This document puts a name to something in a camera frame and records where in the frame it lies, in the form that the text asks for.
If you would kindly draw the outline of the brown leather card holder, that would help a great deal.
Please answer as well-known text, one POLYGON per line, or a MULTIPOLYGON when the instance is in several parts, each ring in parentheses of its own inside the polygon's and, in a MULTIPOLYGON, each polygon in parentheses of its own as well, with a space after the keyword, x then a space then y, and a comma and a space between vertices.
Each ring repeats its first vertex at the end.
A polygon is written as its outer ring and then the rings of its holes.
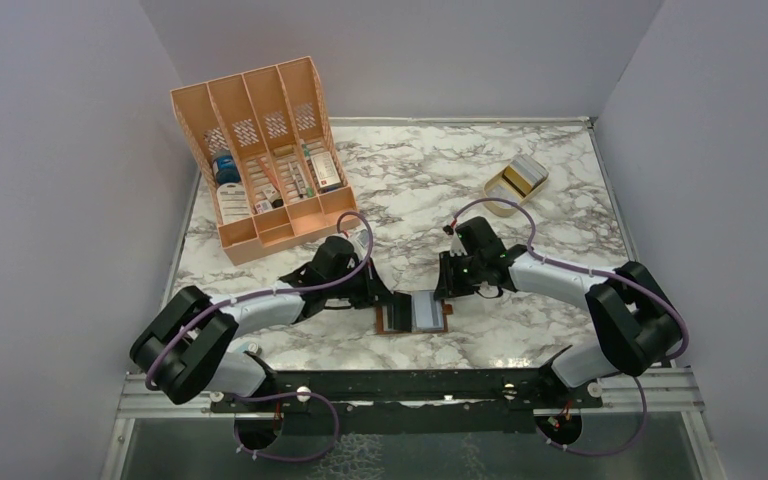
POLYGON ((375 308, 378 335, 446 333, 453 306, 432 290, 394 292, 375 308))

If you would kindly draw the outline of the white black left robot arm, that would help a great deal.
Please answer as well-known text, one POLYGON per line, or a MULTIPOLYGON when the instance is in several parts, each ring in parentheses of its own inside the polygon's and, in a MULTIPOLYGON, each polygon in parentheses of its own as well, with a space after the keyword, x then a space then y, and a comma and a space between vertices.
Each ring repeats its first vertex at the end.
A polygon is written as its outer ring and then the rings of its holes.
POLYGON ((196 286, 179 290, 132 344, 129 357, 148 386, 174 404, 204 391, 236 394, 250 410, 273 401, 271 368, 252 353, 232 352, 233 340, 307 320, 330 300, 352 309, 379 307, 409 322, 412 298, 386 288, 361 235, 331 235, 313 258, 270 287, 210 296, 196 286))

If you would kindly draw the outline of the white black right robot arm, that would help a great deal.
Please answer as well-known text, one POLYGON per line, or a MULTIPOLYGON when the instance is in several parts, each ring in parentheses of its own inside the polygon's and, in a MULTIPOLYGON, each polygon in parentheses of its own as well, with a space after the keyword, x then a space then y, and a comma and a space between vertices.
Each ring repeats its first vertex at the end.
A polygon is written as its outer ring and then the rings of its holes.
POLYGON ((540 368, 539 398, 560 407, 577 388, 600 377, 636 377, 680 350, 684 330, 648 269, 629 261, 612 271, 537 257, 524 244, 506 247, 483 217, 445 227, 449 250, 439 255, 438 300, 531 293, 589 314, 595 339, 568 347, 540 368))

